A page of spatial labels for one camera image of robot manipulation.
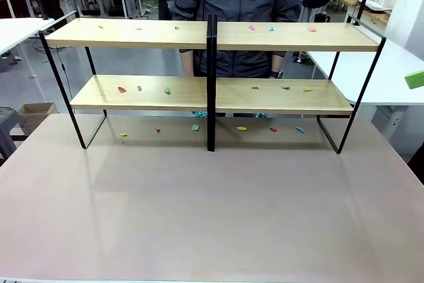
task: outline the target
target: wooden shelf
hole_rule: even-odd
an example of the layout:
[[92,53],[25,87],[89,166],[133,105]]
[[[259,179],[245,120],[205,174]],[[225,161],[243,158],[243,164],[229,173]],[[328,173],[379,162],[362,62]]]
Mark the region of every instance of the wooden shelf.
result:
[[[121,93],[118,87],[126,89]],[[171,94],[164,91],[170,88]],[[74,109],[206,111],[206,78],[93,76],[71,101]]]
[[[291,89],[284,90],[282,85]],[[127,92],[119,92],[119,86]],[[141,86],[142,91],[138,91],[137,86]],[[170,95],[164,93],[167,87]],[[93,76],[71,101],[71,106],[74,109],[205,111],[206,78]],[[219,78],[217,112],[349,115],[352,107],[327,80]]]
[[352,107],[328,80],[219,78],[217,112],[350,115]]
[[[309,27],[317,31],[307,31]],[[218,23],[217,41],[218,50],[375,52],[378,49],[375,41],[348,23]]]
[[206,49],[206,32],[203,21],[78,18],[46,39],[51,46],[197,50]]

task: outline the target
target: brown box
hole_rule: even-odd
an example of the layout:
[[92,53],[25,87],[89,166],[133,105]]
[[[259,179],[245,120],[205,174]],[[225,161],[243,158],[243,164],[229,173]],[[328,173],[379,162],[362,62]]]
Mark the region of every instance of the brown box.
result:
[[50,114],[59,113],[54,103],[24,104],[19,109],[19,126],[30,135]]

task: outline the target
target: wristwatch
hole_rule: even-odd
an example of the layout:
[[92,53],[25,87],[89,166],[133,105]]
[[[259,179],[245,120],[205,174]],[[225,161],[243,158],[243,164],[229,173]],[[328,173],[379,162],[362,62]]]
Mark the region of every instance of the wristwatch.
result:
[[274,72],[271,71],[270,76],[276,79],[282,79],[283,78],[283,72]]

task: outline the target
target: green block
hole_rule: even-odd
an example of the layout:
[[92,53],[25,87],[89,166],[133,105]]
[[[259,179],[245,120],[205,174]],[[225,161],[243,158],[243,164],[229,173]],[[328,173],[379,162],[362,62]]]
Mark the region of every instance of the green block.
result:
[[405,81],[410,89],[424,86],[424,70],[408,74]]

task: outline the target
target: gray stool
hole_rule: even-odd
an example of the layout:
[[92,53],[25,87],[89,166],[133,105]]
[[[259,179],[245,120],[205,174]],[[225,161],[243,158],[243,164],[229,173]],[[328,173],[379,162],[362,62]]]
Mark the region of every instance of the gray stool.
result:
[[11,137],[11,129],[19,121],[18,113],[12,107],[0,107],[0,153],[5,159],[16,150]]

